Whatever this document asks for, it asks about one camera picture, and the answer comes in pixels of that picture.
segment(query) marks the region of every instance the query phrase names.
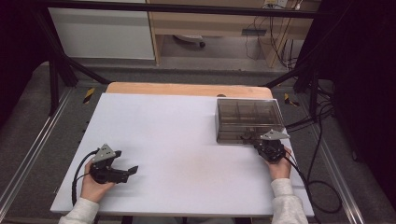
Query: transparent container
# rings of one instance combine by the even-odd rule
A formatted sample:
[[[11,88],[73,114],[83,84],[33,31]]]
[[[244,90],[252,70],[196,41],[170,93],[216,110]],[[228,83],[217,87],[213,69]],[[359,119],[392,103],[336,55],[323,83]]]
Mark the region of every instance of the transparent container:
[[[285,129],[276,99],[218,99],[216,109],[217,142],[252,144],[271,130]]]

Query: white board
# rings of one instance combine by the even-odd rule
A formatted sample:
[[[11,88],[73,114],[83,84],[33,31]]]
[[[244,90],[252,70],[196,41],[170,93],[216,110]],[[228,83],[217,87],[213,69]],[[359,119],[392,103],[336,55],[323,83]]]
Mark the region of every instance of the white board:
[[[263,158],[252,146],[216,142],[216,101],[216,97],[104,93],[51,211],[72,209],[71,183],[79,163],[107,143],[122,151],[113,168],[127,170],[138,165],[139,169],[128,183],[118,184],[101,201],[102,214],[272,215],[274,194]],[[289,140],[282,143],[291,148]],[[313,216],[295,171],[291,181],[305,213]]]
[[[98,0],[146,3],[145,0]],[[154,60],[147,12],[50,8],[49,13],[70,57]]]

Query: person's right hand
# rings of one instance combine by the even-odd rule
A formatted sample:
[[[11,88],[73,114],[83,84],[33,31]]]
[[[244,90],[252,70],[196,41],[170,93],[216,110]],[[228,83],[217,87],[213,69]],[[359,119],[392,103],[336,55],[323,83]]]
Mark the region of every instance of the person's right hand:
[[[115,183],[105,183],[99,184],[97,183],[92,176],[90,175],[90,168],[92,162],[89,161],[85,165],[85,174],[82,179],[82,189],[81,189],[81,198],[90,200],[94,203],[99,203],[99,201],[105,196],[106,192],[116,185]]]
[[[286,157],[289,158],[289,153],[291,153],[291,150],[287,147],[285,147],[285,150],[287,151]],[[291,164],[285,160],[285,158],[282,158],[278,163],[275,164],[271,164],[268,161],[265,161],[265,163],[267,163],[270,169],[270,175],[273,180],[279,178],[290,178]]]

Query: table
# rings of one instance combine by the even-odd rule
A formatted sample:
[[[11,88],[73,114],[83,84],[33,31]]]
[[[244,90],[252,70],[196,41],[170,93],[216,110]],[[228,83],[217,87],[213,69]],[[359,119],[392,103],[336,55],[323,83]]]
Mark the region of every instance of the table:
[[[126,170],[139,165],[139,170],[128,183],[118,184],[102,200],[99,213],[103,215],[271,216],[274,196],[262,158],[252,146],[216,143],[214,116],[218,94],[272,98],[268,89],[258,87],[110,84],[51,211],[71,210],[70,186],[78,164],[88,152],[108,143],[113,150],[122,150],[114,168]],[[289,140],[282,142],[290,147]],[[296,195],[303,200],[305,213],[312,217],[312,206],[295,171],[291,180]]]

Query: white table surface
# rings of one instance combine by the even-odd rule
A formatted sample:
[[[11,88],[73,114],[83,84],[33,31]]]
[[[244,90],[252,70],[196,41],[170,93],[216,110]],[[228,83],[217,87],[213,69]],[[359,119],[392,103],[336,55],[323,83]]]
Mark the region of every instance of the white table surface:
[[[71,183],[81,160],[107,143],[121,150],[112,167],[138,165],[115,186],[99,213],[134,216],[271,216],[268,167],[252,146],[216,142],[217,97],[103,93],[51,207],[72,209]],[[291,148],[290,140],[282,143]],[[295,194],[314,215],[303,182],[292,170]],[[78,181],[78,195],[81,181]]]

